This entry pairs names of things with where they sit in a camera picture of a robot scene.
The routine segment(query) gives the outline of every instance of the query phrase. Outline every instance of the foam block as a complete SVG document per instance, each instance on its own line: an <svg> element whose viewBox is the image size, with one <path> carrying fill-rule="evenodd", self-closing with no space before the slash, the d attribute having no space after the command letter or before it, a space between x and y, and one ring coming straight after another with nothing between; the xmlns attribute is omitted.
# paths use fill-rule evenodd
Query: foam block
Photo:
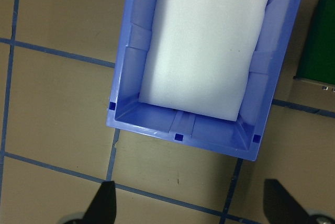
<svg viewBox="0 0 335 224"><path fill-rule="evenodd" d="M236 120L267 0L157 0L139 100Z"/></svg>

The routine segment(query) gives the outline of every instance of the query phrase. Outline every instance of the blue grout line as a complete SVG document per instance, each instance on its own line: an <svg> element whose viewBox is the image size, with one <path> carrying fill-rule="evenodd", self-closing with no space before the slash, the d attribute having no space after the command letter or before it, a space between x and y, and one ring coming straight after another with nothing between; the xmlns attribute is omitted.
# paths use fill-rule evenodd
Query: blue grout line
<svg viewBox="0 0 335 224"><path fill-rule="evenodd" d="M106 175L107 181L111 181L111 176L113 174L113 168L114 168L114 162L115 162L115 156L116 156L115 144L119 140L119 136L120 136L120 129L115 129L113 143L111 145L111 152L110 152L109 164L108 164L108 169L107 169L107 175Z"/></svg>
<svg viewBox="0 0 335 224"><path fill-rule="evenodd" d="M12 43L12 41L10 39L2 38L2 37L0 37L0 42L6 43L6 44L11 44Z"/></svg>
<svg viewBox="0 0 335 224"><path fill-rule="evenodd" d="M38 46L38 45L26 43L26 42L15 41L15 46L23 47L23 48L30 49L30 50L41 51L41 52L48 53L48 54L58 55L58 56L69 58L69 59L75 59L75 60L79 60L79 61L83 61L87 63L98 64L98 65L102 65L102 66L109 67L109 68L115 67L115 63L112 63L112 62L108 62L108 61L104 61L104 60L100 60L96 58L86 57L84 55L68 53L68 52L61 51L61 50L50 49L50 48L46 48L43 46Z"/></svg>
<svg viewBox="0 0 335 224"><path fill-rule="evenodd" d="M272 105L281 106L281 107L288 107L288 108L293 109L293 110L300 110L300 111L304 111L306 113L311 113L311 114L315 114L315 115L321 115L321 116L325 116L325 117L335 118L335 113L332 112L332 111L322 110L322 109L309 107L309 106L305 106L305 105L300 105L300 104L295 104L295 103L291 103L291 102L286 102L286 101L282 101L282 100L279 100L279 99L273 99L272 100Z"/></svg>
<svg viewBox="0 0 335 224"><path fill-rule="evenodd" d="M142 191L142 190L139 190L139 189L135 189L135 188L132 188L132 187L129 187L129 186L116 184L116 188L131 192L131 193L143 195L143 196L146 196L146 197L150 197L150 198L153 198L153 199L165 201L165 202L175 204L175 205L178 205L178 206L182 206L182 207L190 208L190 209L193 209L193 210L205 212L207 214L211 214L211 215L215 215L215 216L221 216L220 211L216 211L216 210L209 209L209 208L206 208L206 207L201 207L201 206L198 206L198 205L190 204L190 203L187 203L187 202L184 202L184 201L168 198L168 197L165 197L165 196L162 196L162 195L149 193L149 192Z"/></svg>
<svg viewBox="0 0 335 224"><path fill-rule="evenodd" d="M37 161L37 160L32 160L32 159L29 159L29 158L26 158L26 157L22 157L20 155L5 152L5 156L9 157L9 158L12 158L12 159L15 159L15 160L20 160L20 161L23 161L23 162L26 162L26 163L29 163L29 164L32 164L32 165L37 165L37 166L40 166L40 167L43 167L43 168L51 169L51 170L54 170L54 171L57 171L57 172L60 172L60 173L64 173L64 174L72 175L72 176L75 176L75 177L83 178L85 180L94 181L94 182L98 182L98 183L102 183L104 181L101 178L96 178L96 177L93 177L93 176L90 176L90 175L87 175L87 174L75 172L73 170L69 170L69 169L58 167L58 166L46 164L46 163L43 163L43 162L40 162L40 161Z"/></svg>
<svg viewBox="0 0 335 224"><path fill-rule="evenodd" d="M253 220L248 220L245 218L237 217L234 215L227 215L227 219L237 221L239 223L244 223L244 224L260 224L259 222L253 221Z"/></svg>
<svg viewBox="0 0 335 224"><path fill-rule="evenodd" d="M230 204L231 204L231 200L232 200L232 197L234 195L237 180L239 178L239 174L240 174L240 171L241 171L242 163L243 163L243 159L237 159L235 169L234 169L234 173L233 173L233 176L231 178L230 186L229 186L229 189L228 189L228 194L227 194L227 198L226 198L226 201L225 201L225 206L224 206L224 209L221 213L221 219L220 219L219 224L224 224L225 221L226 221L227 214L228 214L228 211L229 211L229 207L230 207Z"/></svg>
<svg viewBox="0 0 335 224"><path fill-rule="evenodd" d="M5 156L8 157L8 158L12 158L12 159L15 159L15 160L26 162L26 163L29 163L29 164L32 164L32 165L40 166L42 168L51 169L51 170L54 170L54 171L57 171L57 172L60 172L60 173L64 173L64 174L72 175L72 176L75 176L75 177L83 178L85 180L98 182L98 183L102 183L104 181L101 178L96 178L96 177L93 177L93 176L89 176L87 174L83 174L83 173L75 172L75 171L72 171L72 170L69 170L69 169L61 168L61 167L58 167L58 166L46 164L46 163L43 163L43 162L40 162L40 161L36 161L36 160L32 160L32 159L29 159L29 158L26 158L26 157L22 157L20 155L5 152ZM182 206L182 207L190 208L190 209L193 209L193 210L205 212L207 214L211 214L211 215L215 215L215 216L221 216L220 211L216 211L216 210L209 209L209 208L206 208L206 207L197 206L197 205L194 205L194 204L190 204L190 203L187 203L187 202L184 202L184 201L168 198L168 197L165 197L165 196L149 193L149 192L142 191L142 190L132 188L132 187L129 187L129 186L116 184L116 188L120 189L120 190L131 192L131 193L134 193L134 194L139 194L139 195L142 195L142 196L145 196L145 197L150 197L150 198L153 198L153 199L161 200L161 201L164 201L164 202L167 202L167 203L175 204L175 205L178 205L178 206Z"/></svg>
<svg viewBox="0 0 335 224"><path fill-rule="evenodd" d="M3 117L3 123L2 123L2 135L1 135L1 144L0 144L0 204L1 204L1 194L2 194L2 181L3 181L3 175L4 175L5 145L6 145L6 134L7 134L10 85L12 82L13 60L14 60L13 42L15 42L15 37L16 37L16 22L17 22L18 10L19 10L19 0L14 0L13 18L12 18L12 36L10 38L10 50L9 50L8 66L7 66L4 117Z"/></svg>

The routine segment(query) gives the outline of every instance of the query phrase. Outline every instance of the white foam block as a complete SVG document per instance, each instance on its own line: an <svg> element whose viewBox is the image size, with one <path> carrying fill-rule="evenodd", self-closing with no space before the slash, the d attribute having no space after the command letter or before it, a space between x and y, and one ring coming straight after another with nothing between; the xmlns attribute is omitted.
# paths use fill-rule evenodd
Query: white foam block
<svg viewBox="0 0 335 224"><path fill-rule="evenodd" d="M267 0L157 0L140 102L236 120Z"/></svg>

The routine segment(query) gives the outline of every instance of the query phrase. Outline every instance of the metal part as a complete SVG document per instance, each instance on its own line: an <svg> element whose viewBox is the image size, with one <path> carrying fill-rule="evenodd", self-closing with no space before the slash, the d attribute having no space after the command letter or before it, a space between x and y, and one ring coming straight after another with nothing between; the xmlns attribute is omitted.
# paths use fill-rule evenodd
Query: metal part
<svg viewBox="0 0 335 224"><path fill-rule="evenodd" d="M319 217L316 219L318 224L331 224L331 221L327 219L326 217Z"/></svg>

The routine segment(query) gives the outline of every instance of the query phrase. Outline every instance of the tiled floor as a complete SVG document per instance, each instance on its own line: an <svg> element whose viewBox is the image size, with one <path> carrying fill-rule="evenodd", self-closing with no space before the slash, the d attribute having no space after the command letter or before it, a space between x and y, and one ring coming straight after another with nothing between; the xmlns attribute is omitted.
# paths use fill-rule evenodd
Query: tiled floor
<svg viewBox="0 0 335 224"><path fill-rule="evenodd" d="M237 159L105 126L123 2L19 0L15 27L14 0L0 0L0 223L81 216L106 179L117 183L116 223L220 222ZM301 2L275 98L335 111L335 94L292 79L317 2ZM228 218L267 223L265 178L305 208L335 215L334 125L272 106Z"/></svg>

